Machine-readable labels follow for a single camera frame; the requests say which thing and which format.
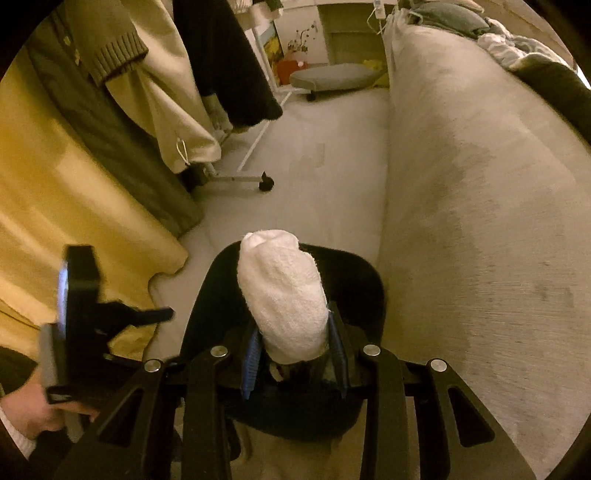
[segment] gray floor cushion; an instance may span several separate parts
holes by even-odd
[[[342,63],[299,70],[291,74],[290,83],[311,92],[352,90],[372,86],[383,74],[359,63]]]

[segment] green sweater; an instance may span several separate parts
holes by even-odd
[[[80,61],[97,86],[132,70],[148,54],[120,0],[64,0],[63,8]]]

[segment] red box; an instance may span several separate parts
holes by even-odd
[[[297,60],[280,60],[277,62],[277,75],[282,85],[287,85],[290,82],[292,73],[298,70],[305,70],[308,68],[308,62]]]

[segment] hand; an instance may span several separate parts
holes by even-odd
[[[35,369],[27,383],[18,390],[0,399],[6,417],[28,439],[36,439],[41,432],[57,432],[64,428],[64,411],[90,416],[90,421],[99,412],[79,402],[49,405],[41,385],[41,371]]]

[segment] knitted sleeve cuff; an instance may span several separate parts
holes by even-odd
[[[135,64],[148,54],[148,47],[137,31],[128,31],[111,42],[106,43],[85,63],[92,79],[100,86],[123,73],[130,72]]]
[[[8,420],[8,417],[4,413],[2,407],[0,407],[0,421],[4,424],[4,427],[6,428],[6,431],[8,432],[10,437],[12,438],[12,441],[15,443],[15,445],[18,447],[21,453],[25,456],[25,458],[28,459],[33,453],[33,450],[35,450],[37,442],[35,440],[28,439],[21,432],[19,432],[12,425],[10,420]]]

